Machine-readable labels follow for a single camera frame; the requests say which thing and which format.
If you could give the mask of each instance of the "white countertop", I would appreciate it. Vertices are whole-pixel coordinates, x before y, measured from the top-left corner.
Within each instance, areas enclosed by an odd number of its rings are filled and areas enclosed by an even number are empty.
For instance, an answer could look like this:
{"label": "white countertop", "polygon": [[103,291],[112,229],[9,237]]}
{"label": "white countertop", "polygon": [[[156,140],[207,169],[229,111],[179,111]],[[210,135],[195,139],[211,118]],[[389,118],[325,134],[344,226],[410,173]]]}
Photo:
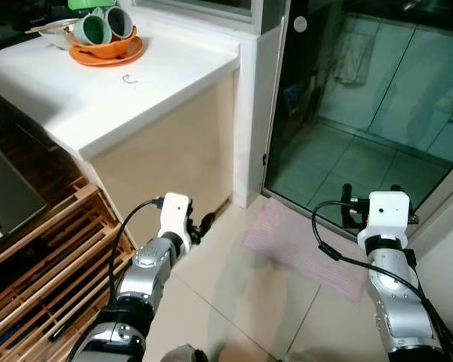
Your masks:
{"label": "white countertop", "polygon": [[178,30],[166,35],[142,14],[132,17],[146,45],[135,62],[83,66],[36,38],[0,51],[0,95],[66,151],[89,159],[239,66],[238,47],[177,36]]}

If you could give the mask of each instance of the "pink mat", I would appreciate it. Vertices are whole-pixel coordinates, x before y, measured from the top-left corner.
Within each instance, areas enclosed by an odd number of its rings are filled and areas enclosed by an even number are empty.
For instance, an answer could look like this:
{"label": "pink mat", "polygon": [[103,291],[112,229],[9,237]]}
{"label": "pink mat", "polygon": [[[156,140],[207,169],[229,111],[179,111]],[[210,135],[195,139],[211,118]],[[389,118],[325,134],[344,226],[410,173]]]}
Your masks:
{"label": "pink mat", "polygon": [[[343,255],[366,261],[356,243],[318,225],[319,234]],[[245,246],[276,262],[287,265],[338,291],[359,304],[364,293],[367,272],[345,262],[335,262],[317,247],[310,219],[271,198],[259,213],[245,238]]]}

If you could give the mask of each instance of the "tile floor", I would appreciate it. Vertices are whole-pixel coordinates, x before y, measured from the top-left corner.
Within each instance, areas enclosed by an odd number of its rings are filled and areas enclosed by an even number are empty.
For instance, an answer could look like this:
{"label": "tile floor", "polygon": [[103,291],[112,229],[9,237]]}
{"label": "tile floor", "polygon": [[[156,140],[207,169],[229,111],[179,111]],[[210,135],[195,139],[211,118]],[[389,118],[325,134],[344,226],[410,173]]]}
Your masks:
{"label": "tile floor", "polygon": [[189,343],[211,362],[273,362],[308,351],[319,362],[386,362],[374,305],[360,306],[259,256],[243,238],[267,200],[230,205],[173,269],[144,361]]}
{"label": "tile floor", "polygon": [[[353,196],[360,198],[397,183],[416,207],[447,172],[444,167],[324,124],[302,130],[280,159],[279,175],[267,180],[267,188],[311,210],[321,201],[339,200],[344,183],[352,184]],[[325,207],[320,214],[341,223],[338,207]]]}

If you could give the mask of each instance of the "white wall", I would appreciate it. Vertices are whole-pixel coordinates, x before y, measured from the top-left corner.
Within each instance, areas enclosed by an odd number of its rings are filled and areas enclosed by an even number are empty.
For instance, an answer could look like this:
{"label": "white wall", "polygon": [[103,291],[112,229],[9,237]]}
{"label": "white wall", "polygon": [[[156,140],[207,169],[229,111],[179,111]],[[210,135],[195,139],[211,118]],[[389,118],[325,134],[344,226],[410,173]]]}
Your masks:
{"label": "white wall", "polygon": [[[410,247],[419,258],[418,274],[425,293],[453,331],[453,201],[450,201],[441,215],[433,215],[416,234]],[[438,244],[430,249],[434,242]]]}

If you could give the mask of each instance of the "ceramic mug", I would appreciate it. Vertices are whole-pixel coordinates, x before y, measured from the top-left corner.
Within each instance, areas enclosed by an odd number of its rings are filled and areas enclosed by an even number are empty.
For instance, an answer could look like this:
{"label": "ceramic mug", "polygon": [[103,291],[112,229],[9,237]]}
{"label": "ceramic mug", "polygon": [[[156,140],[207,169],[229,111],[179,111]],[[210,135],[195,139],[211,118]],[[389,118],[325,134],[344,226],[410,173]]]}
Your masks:
{"label": "ceramic mug", "polygon": [[104,20],[101,8],[95,8],[74,25],[75,39],[81,44],[108,44],[112,40],[109,24]]}
{"label": "ceramic mug", "polygon": [[104,13],[104,20],[109,24],[114,36],[129,38],[133,32],[133,20],[119,6],[112,6]]}

